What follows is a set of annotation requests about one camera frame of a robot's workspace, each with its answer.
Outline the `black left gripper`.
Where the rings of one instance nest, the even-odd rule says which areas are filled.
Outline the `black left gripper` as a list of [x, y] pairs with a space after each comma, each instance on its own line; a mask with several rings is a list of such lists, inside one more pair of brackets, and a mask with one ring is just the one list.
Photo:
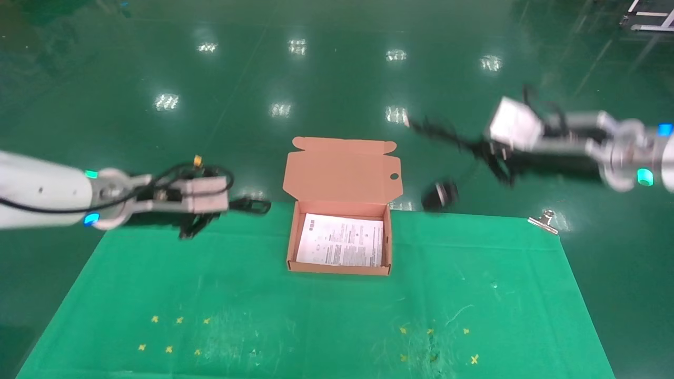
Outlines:
[[[247, 214], [267, 214], [271, 209], [269, 201], [257, 200], [251, 197], [239, 197], [229, 201], [229, 207], [231, 212]], [[193, 239], [198, 233], [207, 228], [212, 221], [219, 219], [221, 214], [201, 213], [181, 216], [179, 221], [179, 239]]]

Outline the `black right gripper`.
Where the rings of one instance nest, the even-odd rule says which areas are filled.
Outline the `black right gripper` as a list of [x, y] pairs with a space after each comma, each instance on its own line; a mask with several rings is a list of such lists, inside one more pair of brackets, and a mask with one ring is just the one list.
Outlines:
[[468, 139], [446, 129], [435, 131], [435, 138], [455, 145], [458, 149], [467, 151], [470, 154], [478, 154], [499, 183], [508, 187], [514, 187], [518, 173], [512, 162], [508, 160], [508, 154], [505, 149], [497, 148], [489, 140]]

